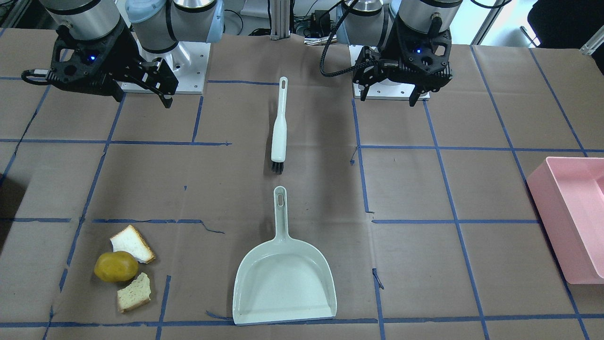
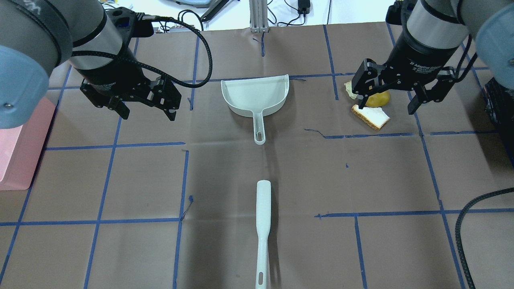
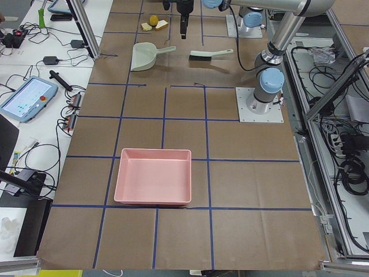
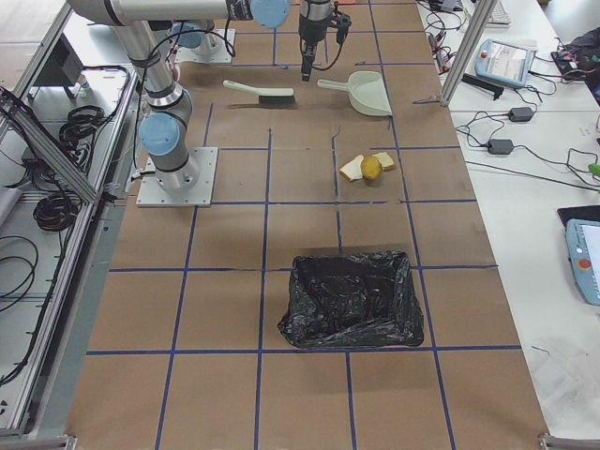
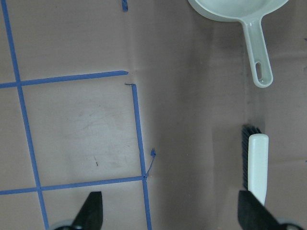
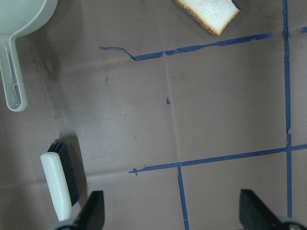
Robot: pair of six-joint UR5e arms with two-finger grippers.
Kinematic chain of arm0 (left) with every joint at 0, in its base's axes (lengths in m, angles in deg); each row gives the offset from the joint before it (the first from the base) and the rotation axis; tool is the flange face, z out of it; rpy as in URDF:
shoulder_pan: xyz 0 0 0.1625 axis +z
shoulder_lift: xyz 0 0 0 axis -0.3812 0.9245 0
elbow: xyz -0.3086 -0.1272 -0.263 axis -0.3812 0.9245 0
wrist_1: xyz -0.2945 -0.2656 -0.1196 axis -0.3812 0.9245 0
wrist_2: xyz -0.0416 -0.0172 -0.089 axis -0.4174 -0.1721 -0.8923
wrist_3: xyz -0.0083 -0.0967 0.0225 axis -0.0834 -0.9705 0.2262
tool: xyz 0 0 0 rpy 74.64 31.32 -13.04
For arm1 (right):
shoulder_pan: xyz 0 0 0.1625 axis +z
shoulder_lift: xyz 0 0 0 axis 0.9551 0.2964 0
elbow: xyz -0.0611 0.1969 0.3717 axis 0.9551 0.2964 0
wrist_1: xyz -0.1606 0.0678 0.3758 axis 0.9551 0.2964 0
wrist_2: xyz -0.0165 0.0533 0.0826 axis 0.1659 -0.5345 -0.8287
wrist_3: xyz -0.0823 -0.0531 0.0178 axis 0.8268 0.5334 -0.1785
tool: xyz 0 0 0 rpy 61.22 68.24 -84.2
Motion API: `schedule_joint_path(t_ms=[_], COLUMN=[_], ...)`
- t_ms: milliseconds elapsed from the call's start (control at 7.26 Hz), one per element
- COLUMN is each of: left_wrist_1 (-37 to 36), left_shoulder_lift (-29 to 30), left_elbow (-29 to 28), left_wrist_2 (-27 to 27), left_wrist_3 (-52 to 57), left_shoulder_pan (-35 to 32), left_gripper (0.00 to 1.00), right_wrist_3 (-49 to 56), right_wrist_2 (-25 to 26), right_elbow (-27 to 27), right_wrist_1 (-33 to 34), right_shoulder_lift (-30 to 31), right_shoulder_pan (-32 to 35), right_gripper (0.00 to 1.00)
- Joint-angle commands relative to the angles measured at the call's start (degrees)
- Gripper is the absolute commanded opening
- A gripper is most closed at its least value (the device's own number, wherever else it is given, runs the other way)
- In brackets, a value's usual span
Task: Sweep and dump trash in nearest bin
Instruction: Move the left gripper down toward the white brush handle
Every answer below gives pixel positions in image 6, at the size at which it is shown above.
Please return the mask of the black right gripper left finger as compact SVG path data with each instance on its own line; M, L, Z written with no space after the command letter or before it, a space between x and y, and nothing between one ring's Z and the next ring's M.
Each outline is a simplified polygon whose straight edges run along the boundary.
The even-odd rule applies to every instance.
M79 215L72 224L72 230L102 230L105 223L104 192L92 191Z

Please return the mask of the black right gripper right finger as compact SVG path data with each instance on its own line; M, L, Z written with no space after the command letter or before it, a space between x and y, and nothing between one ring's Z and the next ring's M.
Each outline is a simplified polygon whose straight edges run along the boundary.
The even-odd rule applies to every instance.
M281 221L249 189L241 189L239 199L239 220L245 230L276 230Z

